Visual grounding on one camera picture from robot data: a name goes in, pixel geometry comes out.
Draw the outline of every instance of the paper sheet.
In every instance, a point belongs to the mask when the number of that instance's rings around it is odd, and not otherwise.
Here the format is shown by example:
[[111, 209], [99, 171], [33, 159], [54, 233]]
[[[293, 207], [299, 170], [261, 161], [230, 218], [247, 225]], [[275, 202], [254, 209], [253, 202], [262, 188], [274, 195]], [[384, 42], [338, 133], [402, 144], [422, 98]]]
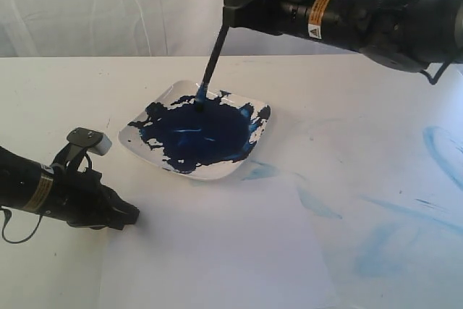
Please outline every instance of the paper sheet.
[[100, 309], [326, 308], [336, 304], [306, 210], [284, 179], [133, 200], [111, 232]]

